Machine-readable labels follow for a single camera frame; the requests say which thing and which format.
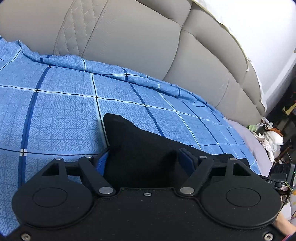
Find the black pants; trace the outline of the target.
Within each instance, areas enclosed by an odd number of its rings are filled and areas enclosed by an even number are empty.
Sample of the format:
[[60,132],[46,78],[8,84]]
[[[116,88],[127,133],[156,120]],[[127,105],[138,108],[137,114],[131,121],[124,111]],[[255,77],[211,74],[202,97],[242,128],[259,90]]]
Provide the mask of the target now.
[[183,184],[189,175],[178,161],[181,148],[193,156],[208,156],[225,163],[231,154],[212,155],[160,135],[144,131],[120,115],[103,117],[109,142],[104,178],[120,188],[170,188]]

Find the lavender blanket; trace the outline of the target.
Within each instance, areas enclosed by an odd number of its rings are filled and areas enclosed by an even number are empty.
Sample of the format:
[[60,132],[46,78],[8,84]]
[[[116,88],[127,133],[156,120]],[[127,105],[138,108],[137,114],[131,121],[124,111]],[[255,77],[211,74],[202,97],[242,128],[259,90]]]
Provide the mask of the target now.
[[255,160],[257,161],[260,173],[263,176],[268,176],[273,164],[269,159],[266,149],[264,149],[263,145],[256,139],[249,129],[237,123],[236,121],[232,121],[227,118],[226,120],[230,125],[233,126],[236,132],[238,132],[250,152],[253,154]]

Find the blue plaid bed sheet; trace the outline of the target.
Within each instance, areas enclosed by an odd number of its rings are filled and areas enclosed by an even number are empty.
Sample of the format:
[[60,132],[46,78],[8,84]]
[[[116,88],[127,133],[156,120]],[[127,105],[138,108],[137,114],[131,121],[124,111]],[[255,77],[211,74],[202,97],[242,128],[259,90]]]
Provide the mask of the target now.
[[18,227],[11,200],[55,157],[77,161],[107,147],[103,116],[260,169],[223,114],[181,87],[119,66],[40,55],[1,39],[1,234]]

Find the beige padded headboard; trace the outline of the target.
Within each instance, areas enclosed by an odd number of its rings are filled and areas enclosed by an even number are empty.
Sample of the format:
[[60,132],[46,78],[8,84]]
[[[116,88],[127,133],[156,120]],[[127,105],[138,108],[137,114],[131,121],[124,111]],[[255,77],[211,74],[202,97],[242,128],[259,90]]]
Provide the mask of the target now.
[[1,35],[176,84],[244,126],[265,115],[241,47],[193,1],[1,1]]

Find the pile of clothes clutter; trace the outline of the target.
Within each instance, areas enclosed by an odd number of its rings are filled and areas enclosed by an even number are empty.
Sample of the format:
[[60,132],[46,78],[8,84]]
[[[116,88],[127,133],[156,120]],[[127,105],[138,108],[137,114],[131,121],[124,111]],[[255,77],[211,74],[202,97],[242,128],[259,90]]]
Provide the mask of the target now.
[[249,125],[248,129],[260,142],[267,152],[272,163],[280,155],[280,148],[283,145],[283,135],[279,129],[273,127],[273,123],[265,117],[261,118],[260,123]]

